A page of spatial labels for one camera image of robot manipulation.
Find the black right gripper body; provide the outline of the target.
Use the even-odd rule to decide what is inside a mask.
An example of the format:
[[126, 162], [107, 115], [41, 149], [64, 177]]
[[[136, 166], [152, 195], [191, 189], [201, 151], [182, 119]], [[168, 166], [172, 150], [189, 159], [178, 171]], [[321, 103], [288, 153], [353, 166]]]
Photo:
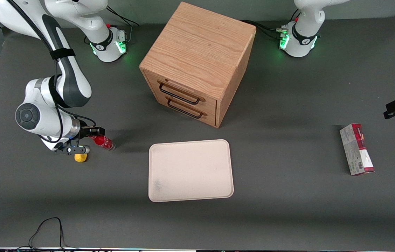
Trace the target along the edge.
[[89, 129], [84, 121], [72, 121], [67, 134], [67, 145], [79, 147], [80, 140], [87, 135]]

